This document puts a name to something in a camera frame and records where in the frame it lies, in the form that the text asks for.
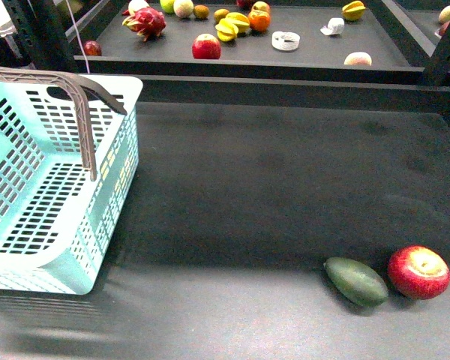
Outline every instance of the cable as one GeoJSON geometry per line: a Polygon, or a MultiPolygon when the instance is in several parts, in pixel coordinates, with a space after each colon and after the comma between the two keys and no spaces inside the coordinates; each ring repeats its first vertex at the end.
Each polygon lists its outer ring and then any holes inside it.
{"type": "Polygon", "coordinates": [[[82,51],[83,57],[85,58],[85,67],[87,68],[87,74],[90,74],[89,60],[87,59],[87,55],[85,54],[85,50],[83,49],[82,39],[80,38],[80,33],[78,31],[77,23],[75,22],[74,12],[72,11],[70,2],[68,2],[68,0],[65,0],[65,2],[67,3],[68,11],[70,12],[70,17],[71,17],[72,23],[73,23],[73,28],[75,29],[75,32],[76,32],[76,39],[78,40],[80,50],[82,51]]]}

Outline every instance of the shelf post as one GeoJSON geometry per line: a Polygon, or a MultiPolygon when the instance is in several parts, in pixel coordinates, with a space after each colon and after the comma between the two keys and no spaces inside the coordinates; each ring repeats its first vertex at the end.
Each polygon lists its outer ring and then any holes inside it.
{"type": "Polygon", "coordinates": [[[446,79],[450,71],[450,24],[440,42],[436,45],[435,51],[430,57],[430,61],[419,80],[419,85],[440,86],[446,79]]]}
{"type": "Polygon", "coordinates": [[[53,0],[3,0],[34,67],[78,72],[53,0]]]}

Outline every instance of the white plastic ring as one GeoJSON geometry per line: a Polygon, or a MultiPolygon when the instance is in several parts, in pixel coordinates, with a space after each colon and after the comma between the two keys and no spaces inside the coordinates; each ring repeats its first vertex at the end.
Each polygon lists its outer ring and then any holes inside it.
{"type": "Polygon", "coordinates": [[[299,47],[300,36],[295,32],[276,31],[271,35],[271,45],[282,51],[293,51],[299,47]]]}

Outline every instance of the red apple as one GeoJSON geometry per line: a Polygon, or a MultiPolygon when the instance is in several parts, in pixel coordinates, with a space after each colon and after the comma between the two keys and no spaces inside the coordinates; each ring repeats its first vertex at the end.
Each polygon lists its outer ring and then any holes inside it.
{"type": "Polygon", "coordinates": [[[201,34],[192,44],[192,55],[195,59],[219,59],[222,53],[220,41],[211,34],[201,34]]]}
{"type": "Polygon", "coordinates": [[[249,10],[254,4],[255,0],[237,0],[236,4],[242,10],[249,10]]]}
{"type": "Polygon", "coordinates": [[[438,35],[439,36],[443,36],[445,34],[445,32],[447,31],[447,28],[449,27],[449,21],[447,21],[445,24],[443,24],[442,26],[440,26],[440,29],[438,31],[438,35]]]}
{"type": "Polygon", "coordinates": [[[450,270],[445,261],[419,245],[404,247],[391,256],[388,277],[398,291],[416,300],[432,299],[450,284],[450,270]]]}
{"type": "Polygon", "coordinates": [[[102,46],[97,41],[88,40],[83,44],[87,56],[102,56],[102,46]]]}

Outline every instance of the plastic basket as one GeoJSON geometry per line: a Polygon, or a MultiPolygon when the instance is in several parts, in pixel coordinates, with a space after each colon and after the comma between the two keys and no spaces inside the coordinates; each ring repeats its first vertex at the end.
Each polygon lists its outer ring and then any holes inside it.
{"type": "Polygon", "coordinates": [[[92,289],[138,164],[141,88],[0,68],[0,289],[92,289]]]}

